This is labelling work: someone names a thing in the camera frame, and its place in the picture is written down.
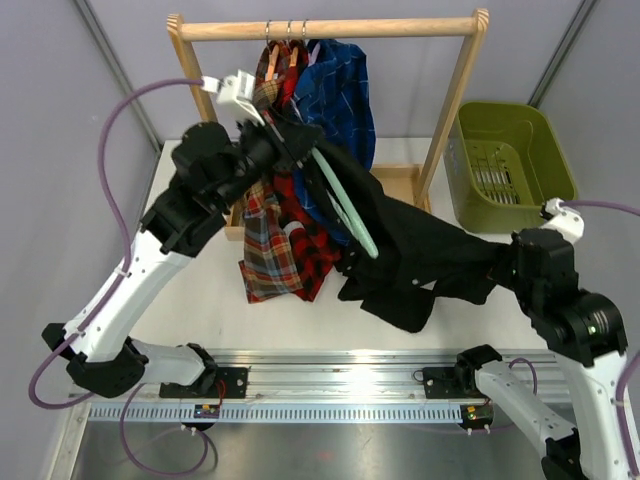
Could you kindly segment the mint green hanger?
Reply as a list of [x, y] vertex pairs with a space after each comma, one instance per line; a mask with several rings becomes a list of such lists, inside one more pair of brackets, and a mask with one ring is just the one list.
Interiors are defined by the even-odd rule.
[[328, 194], [334, 210], [368, 256], [376, 259], [379, 256], [378, 247], [337, 175], [316, 147], [311, 150], [311, 155], [334, 191], [334, 195]]

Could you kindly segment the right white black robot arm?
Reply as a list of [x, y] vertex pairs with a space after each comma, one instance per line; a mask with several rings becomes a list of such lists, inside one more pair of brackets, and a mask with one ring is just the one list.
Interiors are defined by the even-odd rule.
[[607, 297], [580, 288], [572, 242], [550, 229], [515, 233], [491, 277], [515, 294], [554, 354], [575, 420], [556, 417], [488, 345], [458, 355], [456, 389], [492, 400], [536, 448], [548, 479], [638, 478], [623, 319]]

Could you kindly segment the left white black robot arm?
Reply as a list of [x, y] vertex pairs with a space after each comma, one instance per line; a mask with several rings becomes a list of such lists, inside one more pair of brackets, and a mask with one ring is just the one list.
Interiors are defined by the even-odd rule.
[[216, 122], [190, 127], [171, 152], [175, 173], [144, 214], [125, 257], [85, 309], [51, 323], [46, 344], [67, 362], [73, 383], [114, 398], [139, 384], [170, 384], [195, 398], [215, 388], [217, 365], [201, 346], [153, 345], [131, 337], [169, 281], [226, 225], [231, 207], [265, 174], [311, 155], [319, 127], [272, 110], [238, 125], [233, 141]]

